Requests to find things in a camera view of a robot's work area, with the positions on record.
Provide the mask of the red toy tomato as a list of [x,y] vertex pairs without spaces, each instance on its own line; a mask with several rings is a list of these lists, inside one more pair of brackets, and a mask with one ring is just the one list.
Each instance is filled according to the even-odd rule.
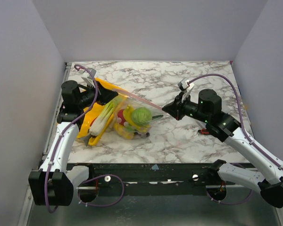
[[124,111],[125,111],[124,109],[121,109],[117,112],[117,123],[126,127],[129,124],[128,124],[127,120],[125,119]]

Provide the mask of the green toy cabbage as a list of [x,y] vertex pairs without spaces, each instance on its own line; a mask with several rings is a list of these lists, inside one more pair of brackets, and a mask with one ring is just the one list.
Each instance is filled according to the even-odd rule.
[[136,125],[144,126],[152,120],[152,113],[148,108],[139,107],[131,113],[131,119]]

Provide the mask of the clear zip top bag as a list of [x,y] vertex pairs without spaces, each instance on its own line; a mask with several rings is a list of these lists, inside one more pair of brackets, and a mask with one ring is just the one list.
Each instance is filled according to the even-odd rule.
[[150,129],[164,117],[162,108],[123,89],[114,88],[120,102],[114,112],[114,130],[125,139],[146,138]]

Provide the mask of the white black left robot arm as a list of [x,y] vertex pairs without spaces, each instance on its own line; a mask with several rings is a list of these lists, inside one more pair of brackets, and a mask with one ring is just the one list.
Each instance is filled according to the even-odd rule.
[[82,183],[90,186],[95,174],[86,166],[67,171],[67,162],[76,137],[84,121],[84,109],[97,103],[105,105],[118,93],[97,82],[85,87],[76,81],[61,85],[62,106],[57,116],[57,131],[50,151],[38,170],[30,172],[28,181],[35,205],[68,206],[75,189]]

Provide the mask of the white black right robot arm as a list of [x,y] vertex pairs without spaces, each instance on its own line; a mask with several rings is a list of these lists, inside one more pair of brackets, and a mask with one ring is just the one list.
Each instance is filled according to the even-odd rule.
[[270,205],[282,208],[283,161],[257,142],[234,117],[222,111],[221,97],[214,90],[202,90],[198,103],[192,102],[189,97],[183,99],[184,95],[181,92],[162,110],[176,120],[189,116],[205,123],[210,135],[238,151],[257,169],[253,172],[220,161],[217,168],[208,172],[209,182],[217,185],[221,181],[229,181],[242,185],[260,193]]

